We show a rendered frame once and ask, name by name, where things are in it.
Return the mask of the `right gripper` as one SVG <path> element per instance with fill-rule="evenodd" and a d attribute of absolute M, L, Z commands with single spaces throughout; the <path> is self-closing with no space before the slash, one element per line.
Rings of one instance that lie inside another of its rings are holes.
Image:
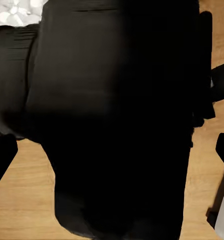
<path fill-rule="evenodd" d="M 215 112 L 213 103 L 224 100 L 224 64 L 211 70 L 211 80 L 214 86 L 211 87 L 211 100 L 203 109 L 198 111 L 194 117 L 193 127 L 202 127 L 204 124 L 203 119 L 214 118 Z"/>

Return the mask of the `digital camera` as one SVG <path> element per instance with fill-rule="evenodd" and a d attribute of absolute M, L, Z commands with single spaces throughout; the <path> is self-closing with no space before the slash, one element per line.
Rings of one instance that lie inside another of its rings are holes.
<path fill-rule="evenodd" d="M 212 29 L 199 0 L 49 0 L 0 25 L 0 136 L 41 144 L 71 234 L 179 240 Z"/>

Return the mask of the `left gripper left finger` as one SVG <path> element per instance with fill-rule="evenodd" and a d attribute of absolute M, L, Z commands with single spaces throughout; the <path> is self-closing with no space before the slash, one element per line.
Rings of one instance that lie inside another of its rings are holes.
<path fill-rule="evenodd" d="M 0 136 L 0 180 L 17 152 L 17 140 L 13 133 Z"/>

